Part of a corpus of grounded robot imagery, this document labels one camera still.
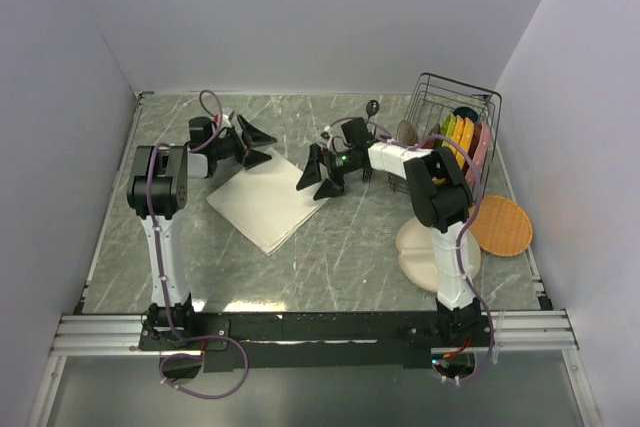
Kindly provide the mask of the white cloth napkin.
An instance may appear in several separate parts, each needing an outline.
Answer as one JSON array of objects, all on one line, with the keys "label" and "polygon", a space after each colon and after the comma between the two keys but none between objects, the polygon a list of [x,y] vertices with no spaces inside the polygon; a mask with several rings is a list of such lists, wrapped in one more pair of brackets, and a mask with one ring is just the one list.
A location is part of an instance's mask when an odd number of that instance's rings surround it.
[{"label": "white cloth napkin", "polygon": [[271,159],[242,170],[207,197],[224,219],[271,256],[324,204],[295,188],[302,171],[269,148]]}]

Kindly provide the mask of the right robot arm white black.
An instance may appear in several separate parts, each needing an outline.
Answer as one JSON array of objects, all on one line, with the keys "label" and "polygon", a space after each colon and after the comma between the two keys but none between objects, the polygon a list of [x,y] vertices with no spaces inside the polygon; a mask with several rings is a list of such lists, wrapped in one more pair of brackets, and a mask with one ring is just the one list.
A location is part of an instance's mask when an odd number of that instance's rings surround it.
[{"label": "right robot arm white black", "polygon": [[423,149],[404,145],[382,126],[363,117],[345,117],[341,126],[346,149],[330,148],[330,126],[322,132],[324,142],[309,147],[308,160],[296,189],[313,185],[315,200],[335,198],[345,192],[345,176],[356,171],[380,171],[406,182],[417,220],[430,231],[438,271],[437,306],[447,315],[437,322],[440,339],[460,345],[473,330],[470,318],[461,311],[479,298],[464,266],[463,240],[469,225],[473,194],[455,154],[449,147]]}]

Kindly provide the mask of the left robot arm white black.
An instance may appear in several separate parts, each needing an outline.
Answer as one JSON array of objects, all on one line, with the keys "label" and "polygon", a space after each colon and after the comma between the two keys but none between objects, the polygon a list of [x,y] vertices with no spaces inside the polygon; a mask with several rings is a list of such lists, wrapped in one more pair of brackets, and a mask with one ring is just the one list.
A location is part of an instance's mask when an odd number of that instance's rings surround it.
[{"label": "left robot arm white black", "polygon": [[192,293],[179,240],[188,180],[211,178],[218,163],[227,159],[245,169],[257,167],[272,159],[259,149],[277,142],[243,116],[200,116],[190,119],[188,127],[189,140],[182,145],[136,148],[126,193],[149,249],[153,291],[146,316],[163,327],[164,339],[177,349],[194,344],[199,327],[187,317],[193,311]]}]

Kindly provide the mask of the black fork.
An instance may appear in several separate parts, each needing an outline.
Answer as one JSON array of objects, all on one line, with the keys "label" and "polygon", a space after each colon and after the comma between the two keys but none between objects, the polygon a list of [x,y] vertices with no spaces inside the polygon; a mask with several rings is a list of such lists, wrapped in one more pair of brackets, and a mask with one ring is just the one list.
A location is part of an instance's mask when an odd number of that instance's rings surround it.
[{"label": "black fork", "polygon": [[364,183],[369,183],[372,179],[373,171],[371,169],[363,169],[362,170],[362,181]]}]

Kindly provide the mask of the black spoon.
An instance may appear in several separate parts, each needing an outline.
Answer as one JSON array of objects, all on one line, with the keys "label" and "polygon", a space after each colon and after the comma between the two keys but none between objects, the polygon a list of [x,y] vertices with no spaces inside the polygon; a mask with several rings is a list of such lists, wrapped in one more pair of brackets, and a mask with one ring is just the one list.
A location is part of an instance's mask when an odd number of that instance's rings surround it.
[{"label": "black spoon", "polygon": [[380,104],[377,100],[372,99],[369,100],[365,107],[365,112],[367,115],[367,125],[373,128],[373,131],[377,130],[377,127],[372,123],[373,118],[378,114],[380,109]]}]

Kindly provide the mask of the brown round plate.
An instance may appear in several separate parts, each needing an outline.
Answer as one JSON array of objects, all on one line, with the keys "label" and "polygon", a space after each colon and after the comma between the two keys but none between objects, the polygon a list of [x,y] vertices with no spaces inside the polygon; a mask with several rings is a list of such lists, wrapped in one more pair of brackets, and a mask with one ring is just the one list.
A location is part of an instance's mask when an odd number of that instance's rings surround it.
[{"label": "brown round plate", "polygon": [[405,146],[416,146],[419,143],[419,136],[411,122],[401,120],[396,131],[396,139]]}]

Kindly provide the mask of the beige round plate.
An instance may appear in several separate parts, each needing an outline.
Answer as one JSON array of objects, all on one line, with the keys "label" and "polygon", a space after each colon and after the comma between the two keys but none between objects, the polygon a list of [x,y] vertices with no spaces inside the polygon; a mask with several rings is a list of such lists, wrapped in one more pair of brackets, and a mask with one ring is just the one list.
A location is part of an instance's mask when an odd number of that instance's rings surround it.
[{"label": "beige round plate", "polygon": [[454,250],[462,228],[463,223],[457,222],[442,233],[424,226],[416,217],[407,221],[397,233],[396,248],[408,279],[432,293],[438,293],[442,286],[451,293],[454,279],[460,277]]}]

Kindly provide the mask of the green plate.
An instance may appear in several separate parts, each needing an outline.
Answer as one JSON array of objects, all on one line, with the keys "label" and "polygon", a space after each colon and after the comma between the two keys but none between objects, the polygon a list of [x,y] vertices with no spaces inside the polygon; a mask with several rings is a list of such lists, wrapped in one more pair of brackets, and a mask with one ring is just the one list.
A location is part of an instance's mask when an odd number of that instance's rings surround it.
[{"label": "green plate", "polygon": [[[453,135],[457,123],[456,116],[454,114],[449,114],[443,121],[440,128],[440,135],[446,138],[450,138]],[[446,141],[443,139],[439,139],[438,144],[435,146],[436,148],[442,147],[446,145]]]}]

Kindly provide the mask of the yellow plate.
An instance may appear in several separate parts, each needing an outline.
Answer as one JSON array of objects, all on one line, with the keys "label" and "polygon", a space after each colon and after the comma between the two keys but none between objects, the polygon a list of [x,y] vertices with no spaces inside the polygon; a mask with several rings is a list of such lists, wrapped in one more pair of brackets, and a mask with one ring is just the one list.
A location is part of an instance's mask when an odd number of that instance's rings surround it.
[{"label": "yellow plate", "polygon": [[[450,137],[457,145],[462,146],[462,140],[464,137],[464,129],[466,120],[456,116],[457,123],[453,135]],[[454,153],[456,161],[459,166],[462,167],[464,165],[464,157],[463,155],[452,145],[448,145],[449,149]]]}]

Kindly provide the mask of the orange plate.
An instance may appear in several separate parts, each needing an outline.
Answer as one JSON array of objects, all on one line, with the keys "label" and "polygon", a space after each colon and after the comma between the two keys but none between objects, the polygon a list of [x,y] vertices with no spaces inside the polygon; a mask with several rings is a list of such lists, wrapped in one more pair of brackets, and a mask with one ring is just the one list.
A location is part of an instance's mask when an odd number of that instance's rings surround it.
[{"label": "orange plate", "polygon": [[[473,135],[474,135],[474,130],[475,130],[475,124],[473,122],[471,122],[469,119],[465,119],[465,129],[464,129],[464,137],[462,140],[462,146],[460,146],[464,152],[469,155],[470,152],[470,148],[472,145],[472,141],[473,141]],[[467,166],[467,162],[464,158],[464,165],[462,167],[460,167],[462,169],[463,172],[466,172],[466,170],[468,169]]]}]

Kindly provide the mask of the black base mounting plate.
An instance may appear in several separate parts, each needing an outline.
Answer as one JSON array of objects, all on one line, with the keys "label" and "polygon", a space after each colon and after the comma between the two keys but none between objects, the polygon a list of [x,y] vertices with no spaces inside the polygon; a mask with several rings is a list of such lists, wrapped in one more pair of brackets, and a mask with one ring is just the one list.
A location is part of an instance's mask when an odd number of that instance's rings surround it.
[{"label": "black base mounting plate", "polygon": [[434,349],[484,348],[492,339],[484,314],[462,320],[435,311],[196,313],[186,324],[180,338],[166,324],[143,326],[140,350],[191,354],[206,373],[244,367],[428,369]]}]

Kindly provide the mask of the dark blue bowl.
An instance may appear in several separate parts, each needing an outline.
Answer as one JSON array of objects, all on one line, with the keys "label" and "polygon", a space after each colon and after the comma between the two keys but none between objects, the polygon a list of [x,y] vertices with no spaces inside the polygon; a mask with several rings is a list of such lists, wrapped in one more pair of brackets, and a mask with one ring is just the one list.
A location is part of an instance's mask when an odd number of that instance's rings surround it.
[{"label": "dark blue bowl", "polygon": [[479,114],[467,106],[459,106],[454,109],[453,114],[463,119],[469,119],[471,122],[476,123],[479,120]]}]

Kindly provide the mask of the pink plate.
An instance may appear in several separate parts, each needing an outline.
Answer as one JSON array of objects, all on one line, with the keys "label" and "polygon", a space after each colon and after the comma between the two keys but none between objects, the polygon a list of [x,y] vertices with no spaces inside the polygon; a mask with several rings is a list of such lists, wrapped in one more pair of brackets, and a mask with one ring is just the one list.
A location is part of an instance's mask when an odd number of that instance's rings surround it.
[{"label": "pink plate", "polygon": [[472,142],[468,151],[472,164],[482,172],[483,164],[489,149],[490,129],[488,125],[479,121],[475,124]]}]

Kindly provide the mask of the orange woven round placemat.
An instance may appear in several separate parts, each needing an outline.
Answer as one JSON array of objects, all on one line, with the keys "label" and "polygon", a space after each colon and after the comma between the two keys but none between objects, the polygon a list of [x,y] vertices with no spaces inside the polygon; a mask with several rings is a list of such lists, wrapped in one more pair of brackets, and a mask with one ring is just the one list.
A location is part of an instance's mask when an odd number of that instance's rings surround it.
[{"label": "orange woven round placemat", "polygon": [[499,257],[520,255],[533,240],[533,226],[527,213],[514,201],[499,195],[482,199],[470,231],[482,250]]}]

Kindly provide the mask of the aluminium frame rail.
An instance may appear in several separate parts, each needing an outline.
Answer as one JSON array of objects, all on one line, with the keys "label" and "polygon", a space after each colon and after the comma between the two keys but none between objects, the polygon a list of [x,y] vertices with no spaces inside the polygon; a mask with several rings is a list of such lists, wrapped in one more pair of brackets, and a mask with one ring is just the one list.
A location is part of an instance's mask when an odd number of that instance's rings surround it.
[{"label": "aluminium frame rail", "polygon": [[[493,315],[499,351],[576,350],[564,311],[504,311]],[[58,357],[141,355],[138,315],[79,315],[61,318],[50,354]]]}]

